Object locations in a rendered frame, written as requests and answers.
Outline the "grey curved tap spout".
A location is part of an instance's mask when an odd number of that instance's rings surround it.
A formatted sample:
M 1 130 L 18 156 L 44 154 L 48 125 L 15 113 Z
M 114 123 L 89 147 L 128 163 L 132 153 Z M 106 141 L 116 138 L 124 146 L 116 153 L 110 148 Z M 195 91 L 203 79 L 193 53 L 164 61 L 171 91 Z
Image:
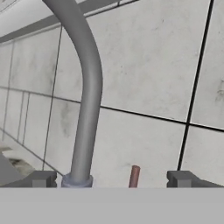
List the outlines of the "grey curved tap spout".
M 83 188 L 93 185 L 90 174 L 95 137 L 102 102 L 102 62 L 95 38 L 75 0 L 42 0 L 52 11 L 72 40 L 80 60 L 82 94 L 71 171 L 61 180 L 63 187 Z

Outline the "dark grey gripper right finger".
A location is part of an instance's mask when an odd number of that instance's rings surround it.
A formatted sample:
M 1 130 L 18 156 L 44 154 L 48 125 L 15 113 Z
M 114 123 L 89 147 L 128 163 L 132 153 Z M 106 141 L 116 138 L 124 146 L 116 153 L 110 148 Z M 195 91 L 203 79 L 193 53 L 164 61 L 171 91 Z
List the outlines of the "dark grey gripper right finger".
M 198 178 L 190 171 L 168 171 L 167 187 L 176 188 L 224 188 L 224 185 L 218 185 L 213 182 Z

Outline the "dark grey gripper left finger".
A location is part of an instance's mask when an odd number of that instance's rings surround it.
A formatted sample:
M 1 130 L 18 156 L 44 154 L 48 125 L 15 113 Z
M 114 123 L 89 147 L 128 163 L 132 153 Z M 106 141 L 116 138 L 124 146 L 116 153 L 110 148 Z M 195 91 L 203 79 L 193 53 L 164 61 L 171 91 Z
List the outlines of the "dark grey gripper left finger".
M 56 187 L 56 171 L 33 171 L 27 176 L 19 174 L 17 177 L 5 180 L 0 187 L 20 187 L 20 188 L 48 188 Z

